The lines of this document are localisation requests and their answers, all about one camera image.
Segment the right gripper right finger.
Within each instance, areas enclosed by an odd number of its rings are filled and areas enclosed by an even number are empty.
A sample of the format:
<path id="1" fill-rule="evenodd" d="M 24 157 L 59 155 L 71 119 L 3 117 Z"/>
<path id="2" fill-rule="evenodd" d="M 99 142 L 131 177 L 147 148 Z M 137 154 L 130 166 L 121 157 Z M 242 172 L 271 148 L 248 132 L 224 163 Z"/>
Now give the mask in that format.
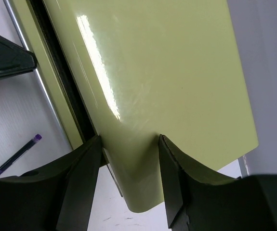
<path id="1" fill-rule="evenodd" d="M 277 231 L 277 175 L 232 178 L 158 141 L 168 227 L 173 231 Z"/>

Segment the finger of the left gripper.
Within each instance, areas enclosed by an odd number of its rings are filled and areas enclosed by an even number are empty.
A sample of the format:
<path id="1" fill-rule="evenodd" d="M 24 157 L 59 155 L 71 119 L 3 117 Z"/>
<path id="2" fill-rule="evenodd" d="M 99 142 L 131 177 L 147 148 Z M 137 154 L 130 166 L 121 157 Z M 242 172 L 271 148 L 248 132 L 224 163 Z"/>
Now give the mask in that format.
<path id="1" fill-rule="evenodd" d="M 34 53 L 0 36 L 0 80 L 29 73 L 36 68 Z"/>

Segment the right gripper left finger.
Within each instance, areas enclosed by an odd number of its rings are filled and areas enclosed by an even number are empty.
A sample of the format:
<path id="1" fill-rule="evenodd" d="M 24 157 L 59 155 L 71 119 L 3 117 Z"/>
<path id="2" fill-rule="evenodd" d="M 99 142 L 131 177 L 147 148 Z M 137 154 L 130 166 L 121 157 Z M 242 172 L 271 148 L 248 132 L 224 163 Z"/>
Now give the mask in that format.
<path id="1" fill-rule="evenodd" d="M 0 231 L 85 231 L 101 164 L 94 136 L 21 176 L 0 179 Z"/>

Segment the purple gel pen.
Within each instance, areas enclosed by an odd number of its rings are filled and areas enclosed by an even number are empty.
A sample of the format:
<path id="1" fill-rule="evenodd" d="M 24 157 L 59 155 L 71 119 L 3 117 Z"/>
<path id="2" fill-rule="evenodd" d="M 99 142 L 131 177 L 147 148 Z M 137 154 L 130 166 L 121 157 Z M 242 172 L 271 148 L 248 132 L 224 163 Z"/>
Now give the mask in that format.
<path id="1" fill-rule="evenodd" d="M 28 150 L 30 150 L 35 144 L 37 144 L 41 139 L 42 136 L 36 134 L 31 140 L 29 140 L 22 148 L 20 148 L 13 156 L 11 156 L 5 163 L 0 166 L 0 175 L 21 156 L 23 156 Z"/>

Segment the green metal drawer toolbox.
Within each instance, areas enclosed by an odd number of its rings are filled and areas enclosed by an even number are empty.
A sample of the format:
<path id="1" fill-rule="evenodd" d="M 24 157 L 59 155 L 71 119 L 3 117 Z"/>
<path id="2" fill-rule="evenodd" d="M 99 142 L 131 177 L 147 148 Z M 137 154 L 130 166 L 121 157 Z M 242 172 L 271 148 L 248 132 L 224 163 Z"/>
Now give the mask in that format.
<path id="1" fill-rule="evenodd" d="M 219 170 L 258 146 L 225 0 L 45 0 L 130 211 L 164 200 L 163 134 Z"/>

